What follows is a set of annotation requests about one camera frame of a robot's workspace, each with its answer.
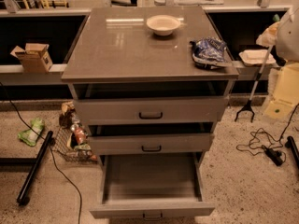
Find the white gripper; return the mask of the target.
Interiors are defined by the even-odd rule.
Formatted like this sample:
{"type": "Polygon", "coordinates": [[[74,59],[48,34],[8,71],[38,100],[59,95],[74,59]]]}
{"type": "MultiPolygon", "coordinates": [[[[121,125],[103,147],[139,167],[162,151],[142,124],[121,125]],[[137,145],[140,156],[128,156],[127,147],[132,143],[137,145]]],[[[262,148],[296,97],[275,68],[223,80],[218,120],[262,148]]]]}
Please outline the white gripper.
{"type": "MultiPolygon", "coordinates": [[[[271,24],[256,39],[256,44],[270,47],[276,44],[279,22],[271,24]]],[[[299,63],[287,63],[272,69],[268,78],[268,96],[263,103],[263,113],[271,119],[287,117],[299,104],[299,63]]]]}

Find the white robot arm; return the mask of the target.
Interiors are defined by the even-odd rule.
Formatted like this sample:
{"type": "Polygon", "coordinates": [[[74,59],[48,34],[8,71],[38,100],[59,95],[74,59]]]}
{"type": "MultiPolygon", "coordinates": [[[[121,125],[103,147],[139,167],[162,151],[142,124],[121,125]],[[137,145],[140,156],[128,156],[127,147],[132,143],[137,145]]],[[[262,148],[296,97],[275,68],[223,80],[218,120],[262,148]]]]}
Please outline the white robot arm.
{"type": "Polygon", "coordinates": [[[263,113],[272,119],[282,119],[299,104],[299,7],[292,6],[258,36],[256,44],[276,47],[278,57],[286,63],[270,73],[269,97],[263,113]]]}

